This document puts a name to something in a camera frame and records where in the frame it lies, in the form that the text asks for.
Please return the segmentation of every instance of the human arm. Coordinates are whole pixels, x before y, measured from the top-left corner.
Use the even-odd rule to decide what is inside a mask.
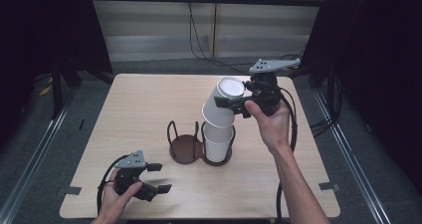
[[[108,184],[105,185],[103,194],[103,205],[100,210],[99,216],[93,221],[93,224],[114,224],[117,223],[121,214],[123,214],[126,204],[130,198],[136,194],[136,192],[142,186],[141,182],[135,182],[127,188],[127,190],[120,196],[115,189],[115,176],[117,175],[118,169],[115,169],[108,179]]]
[[[280,101],[271,116],[262,113],[252,101],[245,102],[248,112],[257,120],[261,137],[276,162],[292,223],[329,223],[305,181],[289,145],[289,110]]]

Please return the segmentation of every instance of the human hand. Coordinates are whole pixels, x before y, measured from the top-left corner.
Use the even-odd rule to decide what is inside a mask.
[[[127,188],[127,190],[120,196],[115,192],[115,176],[117,175],[118,169],[115,169],[108,179],[108,183],[105,185],[103,194],[103,205],[100,210],[99,216],[93,221],[93,223],[117,223],[121,214],[123,214],[126,204],[130,198],[136,194],[136,192],[142,186],[142,183],[135,182]]]
[[[261,138],[270,153],[274,154],[277,148],[289,145],[290,114],[283,101],[279,102],[277,111],[271,116],[266,116],[253,101],[246,101],[245,108],[257,120]]]

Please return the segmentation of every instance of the gray plastic part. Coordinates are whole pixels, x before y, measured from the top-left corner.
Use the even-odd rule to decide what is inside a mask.
[[[138,150],[127,158],[119,161],[114,167],[116,168],[140,168],[145,167],[145,159],[143,159],[142,150]]]
[[[278,71],[282,68],[294,67],[301,63],[301,60],[258,60],[258,62],[249,69],[249,74],[267,73]]]

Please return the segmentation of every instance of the forearm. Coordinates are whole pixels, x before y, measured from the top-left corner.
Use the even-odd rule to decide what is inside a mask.
[[[288,145],[272,151],[292,223],[329,223]]]

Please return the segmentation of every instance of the wrist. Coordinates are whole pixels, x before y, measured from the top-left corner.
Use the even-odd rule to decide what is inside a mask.
[[[98,216],[96,219],[94,219],[94,221],[92,222],[92,224],[114,224],[115,222],[111,222],[108,220],[108,218],[106,218],[106,216],[104,215],[100,215]]]
[[[270,153],[273,155],[275,160],[286,160],[289,156],[293,156],[291,147],[286,143],[275,145]]]

